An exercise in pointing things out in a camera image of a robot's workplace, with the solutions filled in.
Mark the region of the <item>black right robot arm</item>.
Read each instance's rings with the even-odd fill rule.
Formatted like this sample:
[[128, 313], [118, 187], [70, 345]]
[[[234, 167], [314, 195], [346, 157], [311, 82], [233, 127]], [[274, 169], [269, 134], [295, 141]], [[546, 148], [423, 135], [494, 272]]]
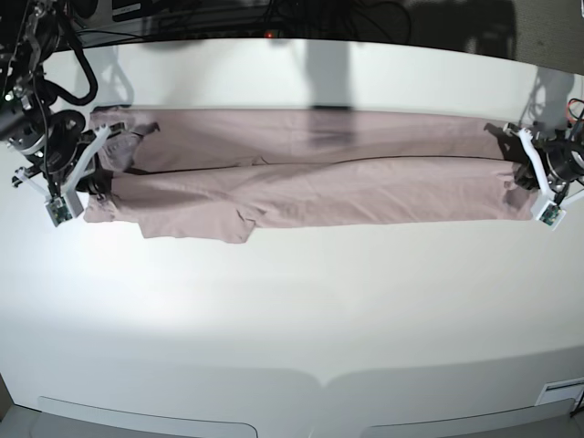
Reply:
[[[89, 84], [78, 97], [45, 77], [44, 62], [65, 40]], [[103, 196], [110, 176], [99, 151], [125, 130], [123, 123], [86, 125], [79, 108], [97, 96], [97, 77], [65, 15], [62, 1], [4, 1], [1, 4], [1, 141], [28, 166], [12, 184], [26, 183], [44, 199], [55, 226], [79, 217], [80, 193]]]

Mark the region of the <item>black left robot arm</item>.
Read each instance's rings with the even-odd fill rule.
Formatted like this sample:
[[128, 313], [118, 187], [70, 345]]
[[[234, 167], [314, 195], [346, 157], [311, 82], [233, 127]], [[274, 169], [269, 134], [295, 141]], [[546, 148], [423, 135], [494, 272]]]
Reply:
[[530, 207], [532, 218], [552, 230], [565, 218], [567, 208], [583, 199], [582, 191], [570, 192], [574, 183], [583, 184], [583, 113], [576, 113], [574, 105], [582, 106], [583, 100], [568, 101], [567, 125], [551, 137], [513, 123], [503, 128], [505, 135], [520, 141], [527, 157], [527, 163], [518, 169], [516, 183], [537, 193]]

